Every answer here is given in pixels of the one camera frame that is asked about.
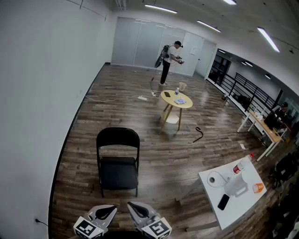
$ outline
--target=chair seat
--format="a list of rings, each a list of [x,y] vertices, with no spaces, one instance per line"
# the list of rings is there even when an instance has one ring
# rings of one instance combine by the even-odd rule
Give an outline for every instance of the chair seat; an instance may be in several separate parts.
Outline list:
[[[138,186],[134,158],[102,157],[100,163],[100,180],[103,189],[134,189]]]

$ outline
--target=white t-shirt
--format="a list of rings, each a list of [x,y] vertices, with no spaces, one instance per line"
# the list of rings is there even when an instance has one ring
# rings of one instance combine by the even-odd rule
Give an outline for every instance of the white t-shirt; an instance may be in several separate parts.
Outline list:
[[[177,49],[174,46],[170,46],[167,52],[169,58],[166,58],[165,61],[169,62],[170,64],[174,63],[175,61],[171,59],[171,55],[174,55],[176,57],[177,56],[176,52]]]

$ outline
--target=power strip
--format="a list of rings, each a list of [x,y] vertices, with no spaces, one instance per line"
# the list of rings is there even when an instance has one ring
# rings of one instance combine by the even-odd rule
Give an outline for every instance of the power strip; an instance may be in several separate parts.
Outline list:
[[[147,101],[147,100],[148,100],[147,98],[142,97],[142,96],[139,96],[138,98],[139,98],[140,100],[144,100],[144,101]]]

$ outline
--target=black pants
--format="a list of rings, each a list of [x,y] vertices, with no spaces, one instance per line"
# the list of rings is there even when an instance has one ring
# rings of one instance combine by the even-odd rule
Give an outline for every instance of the black pants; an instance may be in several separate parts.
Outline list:
[[[169,67],[170,67],[170,63],[163,60],[163,71],[162,71],[162,76],[161,76],[161,80],[160,80],[161,84],[164,84],[164,82],[166,80],[166,77],[167,77],[167,74],[169,71]]]

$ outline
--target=desk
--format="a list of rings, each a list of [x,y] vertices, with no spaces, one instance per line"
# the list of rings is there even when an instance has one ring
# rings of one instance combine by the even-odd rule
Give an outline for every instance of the desk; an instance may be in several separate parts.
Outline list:
[[[170,94],[170,97],[166,97],[166,96],[165,96],[165,92],[168,92],[168,93]],[[160,133],[161,133],[161,131],[162,131],[162,129],[163,129],[163,127],[164,127],[164,125],[165,125],[167,119],[168,119],[169,116],[171,115],[171,110],[172,110],[173,107],[180,108],[180,112],[179,112],[179,123],[178,123],[178,130],[179,130],[180,127],[181,127],[182,109],[186,109],[186,108],[190,108],[190,107],[192,107],[192,105],[193,105],[192,100],[191,100],[188,96],[186,96],[186,95],[184,95],[184,94],[182,94],[182,93],[178,93],[178,95],[175,95],[174,91],[162,91],[162,92],[161,92],[161,97],[162,97],[162,99],[167,103],[167,106],[165,107],[165,109],[164,109],[163,112],[162,112],[162,115],[160,116],[160,118],[163,119],[163,124],[162,124],[162,126],[161,126]],[[183,99],[184,101],[186,101],[186,103],[185,103],[185,104],[178,105],[177,103],[174,102],[174,100],[176,100],[176,99]],[[172,115],[171,118],[174,118],[173,121],[174,121],[175,123],[178,121],[178,120],[175,120],[175,118],[176,118],[176,115],[175,115],[175,114]]]
[[[225,209],[222,211],[218,208],[218,204],[222,199],[222,196],[225,194],[224,187],[215,188],[208,184],[208,177],[214,177],[215,183],[218,182],[217,175],[220,173],[224,178],[227,178],[231,175],[231,171],[233,170],[234,166],[238,164],[238,162],[242,160],[239,159],[237,161],[225,164],[223,166],[210,169],[204,172],[200,172],[199,179],[195,181],[192,185],[184,187],[183,192],[176,197],[176,201],[180,201],[183,199],[190,191],[195,188],[203,187],[210,202],[211,208],[216,216],[217,221],[211,222],[204,225],[199,225],[195,227],[188,227],[186,228],[187,232],[203,230],[207,228],[212,228],[219,226],[221,230],[227,228],[235,221],[237,221],[244,213],[246,213],[267,191],[266,188],[263,189],[260,193],[254,193],[253,185],[256,183],[262,183],[261,177],[258,175],[256,169],[254,168],[253,164],[250,162],[245,170],[246,173],[250,175],[250,179],[248,182],[249,191],[244,193],[239,197],[231,196],[228,204],[226,205]]]
[[[256,114],[252,111],[249,111],[249,114],[247,115],[244,122],[241,124],[240,128],[237,130],[237,132],[240,132],[240,130],[243,128],[244,124],[248,120],[249,116],[252,116],[254,118],[252,125],[248,129],[248,132],[252,129],[255,123],[258,123],[261,128],[263,128],[264,132],[268,135],[269,139],[271,139],[272,143],[271,145],[263,152],[263,154],[257,159],[257,161],[260,161],[261,158],[263,158],[265,155],[266,157],[273,151],[273,149],[277,146],[277,144],[282,140],[282,138],[276,133],[275,129],[270,130],[269,127],[264,123],[263,119],[259,120],[259,118],[256,116]]]

